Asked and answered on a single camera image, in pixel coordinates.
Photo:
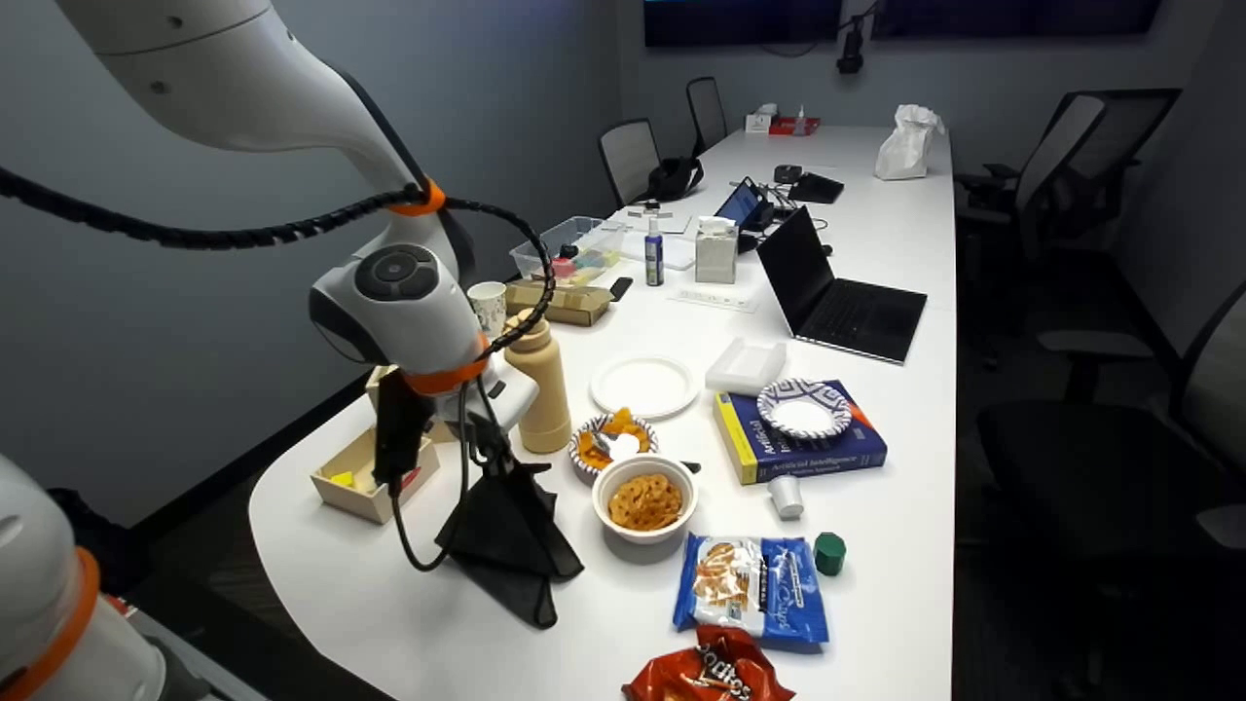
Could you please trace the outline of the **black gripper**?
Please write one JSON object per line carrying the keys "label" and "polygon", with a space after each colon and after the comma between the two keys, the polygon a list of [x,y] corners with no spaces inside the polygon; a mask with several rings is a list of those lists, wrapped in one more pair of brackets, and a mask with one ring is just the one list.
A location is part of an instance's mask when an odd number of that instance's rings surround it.
{"label": "black gripper", "polygon": [[465,409],[457,418],[457,436],[475,467],[483,467],[483,473],[511,473],[515,467],[511,439],[494,418]]}

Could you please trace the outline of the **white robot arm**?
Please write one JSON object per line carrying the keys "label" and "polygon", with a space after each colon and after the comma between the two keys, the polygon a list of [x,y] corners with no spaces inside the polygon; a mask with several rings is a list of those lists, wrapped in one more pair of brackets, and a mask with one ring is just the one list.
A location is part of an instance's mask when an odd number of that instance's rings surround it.
{"label": "white robot arm", "polygon": [[[498,361],[459,287],[457,199],[402,148],[357,80],[314,57],[271,0],[57,0],[101,66],[165,127],[237,153],[335,148],[384,231],[311,283],[311,321],[380,369],[372,476],[396,485],[445,422],[502,439],[533,387]],[[64,508],[0,462],[5,701],[174,701],[192,678],[106,597]]]}

